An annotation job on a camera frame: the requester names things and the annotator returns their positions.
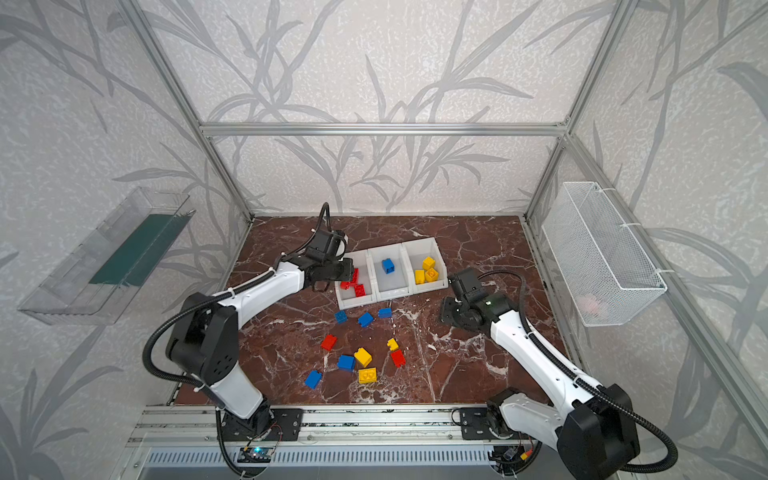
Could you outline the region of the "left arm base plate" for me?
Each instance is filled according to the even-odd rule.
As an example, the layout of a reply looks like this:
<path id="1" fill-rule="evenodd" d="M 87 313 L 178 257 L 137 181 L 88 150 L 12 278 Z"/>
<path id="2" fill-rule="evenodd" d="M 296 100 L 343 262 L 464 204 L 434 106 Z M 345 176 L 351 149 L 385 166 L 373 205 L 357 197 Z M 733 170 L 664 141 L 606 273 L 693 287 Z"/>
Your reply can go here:
<path id="1" fill-rule="evenodd" d="M 301 408 L 270 408 L 262 406 L 248 419 L 225 412 L 222 419 L 223 440 L 294 442 L 298 440 L 304 410 Z"/>

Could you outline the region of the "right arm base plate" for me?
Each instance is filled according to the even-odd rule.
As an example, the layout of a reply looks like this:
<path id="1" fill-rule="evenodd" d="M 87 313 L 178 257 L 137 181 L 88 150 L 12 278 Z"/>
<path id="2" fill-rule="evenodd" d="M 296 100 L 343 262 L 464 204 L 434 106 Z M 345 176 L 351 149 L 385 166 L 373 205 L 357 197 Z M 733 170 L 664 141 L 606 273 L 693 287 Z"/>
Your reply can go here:
<path id="1" fill-rule="evenodd" d="M 462 440 L 501 442 L 501 443 L 533 443 L 538 440 L 524 432 L 510 429 L 502 422 L 501 415 L 489 410 L 486 406 L 464 406 L 453 408 L 450 414 L 451 422 L 460 430 Z"/>

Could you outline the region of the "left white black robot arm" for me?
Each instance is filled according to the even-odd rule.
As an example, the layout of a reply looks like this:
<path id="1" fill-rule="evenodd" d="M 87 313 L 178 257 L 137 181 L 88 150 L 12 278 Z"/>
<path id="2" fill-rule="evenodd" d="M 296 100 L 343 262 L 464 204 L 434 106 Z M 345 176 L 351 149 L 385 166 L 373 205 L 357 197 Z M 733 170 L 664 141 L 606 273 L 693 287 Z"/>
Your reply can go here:
<path id="1" fill-rule="evenodd" d="M 349 281 L 353 260 L 341 230 L 316 230 L 263 274 L 215 295 L 193 294 L 148 338 L 142 363 L 152 376 L 191 385 L 226 413 L 252 420 L 268 409 L 239 365 L 239 332 L 278 301 L 315 286 Z"/>

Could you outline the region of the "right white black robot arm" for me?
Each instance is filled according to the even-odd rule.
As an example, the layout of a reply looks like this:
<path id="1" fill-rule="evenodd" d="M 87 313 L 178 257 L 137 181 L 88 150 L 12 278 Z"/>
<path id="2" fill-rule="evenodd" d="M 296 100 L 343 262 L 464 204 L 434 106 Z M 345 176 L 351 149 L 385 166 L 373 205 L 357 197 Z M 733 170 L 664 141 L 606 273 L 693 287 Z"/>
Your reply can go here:
<path id="1" fill-rule="evenodd" d="M 506 350 L 544 391 L 541 403 L 512 391 L 491 402 L 500 436 L 526 434 L 555 450 L 576 479 L 607 479 L 618 471 L 656 474 L 679 459 L 675 442 L 634 411 L 618 385 L 602 385 L 541 335 L 525 313 L 527 285 L 517 300 L 491 293 L 485 273 L 467 268 L 451 275 L 454 294 L 443 300 L 442 323 L 482 333 Z"/>

